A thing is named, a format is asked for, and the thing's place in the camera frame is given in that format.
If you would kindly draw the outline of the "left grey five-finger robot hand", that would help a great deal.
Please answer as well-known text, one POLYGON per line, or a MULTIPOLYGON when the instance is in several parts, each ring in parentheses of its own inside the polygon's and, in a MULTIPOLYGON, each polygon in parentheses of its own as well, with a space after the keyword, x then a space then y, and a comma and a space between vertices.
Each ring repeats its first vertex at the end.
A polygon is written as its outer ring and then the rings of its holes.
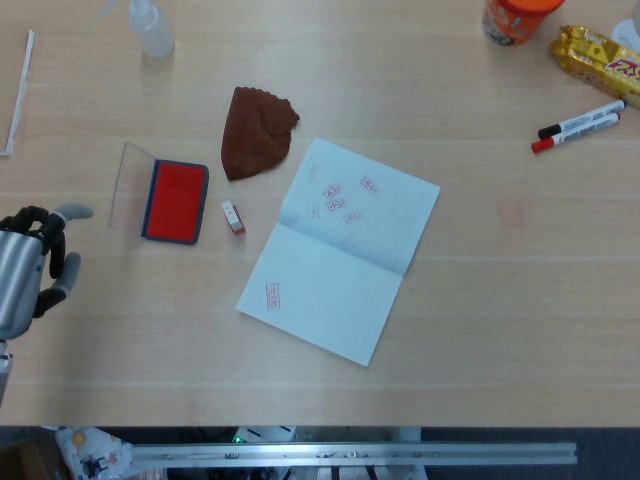
POLYGON ((65 228, 93 210, 65 204, 53 211, 27 206, 1 220, 1 339, 23 335, 33 320, 65 301, 79 276, 81 256, 66 251, 65 228))

